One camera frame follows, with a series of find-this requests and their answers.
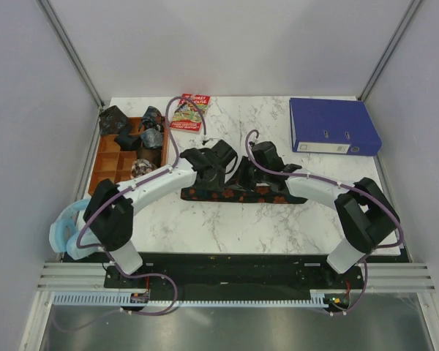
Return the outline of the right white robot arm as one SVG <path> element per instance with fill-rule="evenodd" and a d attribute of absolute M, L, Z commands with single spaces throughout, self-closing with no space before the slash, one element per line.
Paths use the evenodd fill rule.
<path fill-rule="evenodd" d="M 344 238 L 320 270 L 322 283 L 335 288 L 347 279 L 347 271 L 376 250 L 395 230 L 400 220 L 378 185 L 370 178 L 341 182 L 304 168 L 286 170 L 272 142 L 245 143 L 247 156 L 264 175 L 282 181 L 293 197 L 320 203 L 337 212 Z"/>

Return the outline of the black tie orange flowers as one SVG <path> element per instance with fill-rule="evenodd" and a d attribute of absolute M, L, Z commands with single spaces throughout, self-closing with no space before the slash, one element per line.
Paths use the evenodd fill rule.
<path fill-rule="evenodd" d="M 307 202 L 307 199 L 303 197 L 294 197 L 281 192 L 259 193 L 256 192 L 255 189 L 235 190 L 226 188 L 221 191 L 214 191 L 188 187 L 181 190 L 180 198 L 185 201 L 210 203 L 266 203 L 277 205 L 301 205 Z"/>

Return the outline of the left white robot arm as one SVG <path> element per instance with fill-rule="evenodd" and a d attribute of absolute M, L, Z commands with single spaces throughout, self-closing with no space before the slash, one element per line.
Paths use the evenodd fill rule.
<path fill-rule="evenodd" d="M 159 199 L 195 185 L 222 191 L 226 168 L 238 160 L 237 152 L 224 140 L 211 148 L 189 148 L 177 152 L 172 165 L 117 184 L 109 179 L 98 183 L 86 207 L 83 219 L 99 246 L 121 271 L 121 280 L 129 287 L 139 287 L 146 279 L 143 260 L 131 242 L 136 214 Z"/>

